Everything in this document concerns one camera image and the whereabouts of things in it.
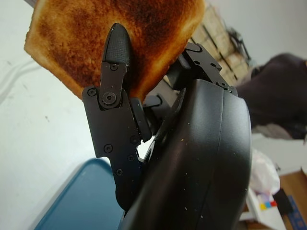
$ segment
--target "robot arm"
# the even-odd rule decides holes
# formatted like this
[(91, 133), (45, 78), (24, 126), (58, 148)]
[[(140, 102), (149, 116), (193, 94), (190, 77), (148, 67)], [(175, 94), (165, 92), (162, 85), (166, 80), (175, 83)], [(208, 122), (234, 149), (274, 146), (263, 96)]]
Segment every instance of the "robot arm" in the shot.
[(245, 102), (210, 54), (188, 44), (168, 72), (180, 94), (142, 160), (136, 148), (152, 134), (139, 99), (122, 87), (130, 64), (125, 28), (113, 25), (106, 44), (103, 83), (84, 89), (83, 102), (96, 157), (110, 159), (126, 211), (118, 229), (232, 229), (251, 166)]

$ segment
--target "plastic bag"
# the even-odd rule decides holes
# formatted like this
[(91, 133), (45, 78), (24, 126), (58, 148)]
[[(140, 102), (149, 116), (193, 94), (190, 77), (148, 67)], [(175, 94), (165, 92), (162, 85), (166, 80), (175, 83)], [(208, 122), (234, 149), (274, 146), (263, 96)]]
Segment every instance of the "plastic bag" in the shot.
[(253, 149), (249, 187), (256, 192), (276, 194), (280, 189), (280, 179), (271, 159)]

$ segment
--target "blue tray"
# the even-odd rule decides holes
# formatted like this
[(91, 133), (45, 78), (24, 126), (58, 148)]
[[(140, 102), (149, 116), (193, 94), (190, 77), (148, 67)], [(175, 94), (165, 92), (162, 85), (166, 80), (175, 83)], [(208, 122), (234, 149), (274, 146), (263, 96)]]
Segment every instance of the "blue tray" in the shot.
[(35, 230), (116, 230), (122, 214), (111, 167), (92, 159), (74, 175)]

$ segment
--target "toast crust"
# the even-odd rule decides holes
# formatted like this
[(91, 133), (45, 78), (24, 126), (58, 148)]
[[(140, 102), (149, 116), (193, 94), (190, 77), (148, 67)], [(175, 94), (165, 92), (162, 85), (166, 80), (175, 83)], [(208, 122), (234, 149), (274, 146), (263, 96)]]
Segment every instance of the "toast crust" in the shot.
[(204, 8), (203, 0), (39, 0), (24, 49), (82, 98), (84, 87), (99, 87), (104, 42), (120, 23), (133, 49), (130, 96), (143, 100), (184, 50)]

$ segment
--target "bolt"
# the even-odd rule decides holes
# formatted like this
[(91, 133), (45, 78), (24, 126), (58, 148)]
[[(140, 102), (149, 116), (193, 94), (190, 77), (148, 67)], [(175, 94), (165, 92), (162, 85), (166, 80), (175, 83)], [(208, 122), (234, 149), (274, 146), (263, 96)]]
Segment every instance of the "bolt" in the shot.
[(133, 161), (134, 160), (134, 156), (133, 155), (128, 156), (128, 160), (129, 161)]
[(139, 142), (139, 138), (137, 136), (132, 136), (130, 142), (131, 144), (136, 145)]
[(110, 153), (110, 152), (112, 152), (112, 150), (113, 150), (112, 145), (109, 145), (109, 144), (105, 145), (105, 147), (104, 147), (105, 153)]
[(116, 101), (116, 95), (113, 92), (106, 92), (102, 96), (103, 103), (105, 104), (113, 104)]
[(116, 175), (117, 176), (122, 176), (123, 175), (123, 170), (122, 169), (117, 169), (116, 170)]
[(90, 97), (93, 97), (96, 95), (96, 89), (92, 88), (92, 89), (89, 89), (87, 91), (87, 95), (89, 95)]
[(224, 90), (228, 90), (229, 89), (229, 86), (227, 86), (227, 84), (225, 84), (224, 82), (222, 81), (218, 81), (216, 83), (218, 86), (221, 86)]
[(115, 71), (115, 70), (118, 69), (118, 65), (117, 65), (117, 64), (112, 64), (112, 65), (110, 65), (110, 69), (111, 69), (112, 71)]

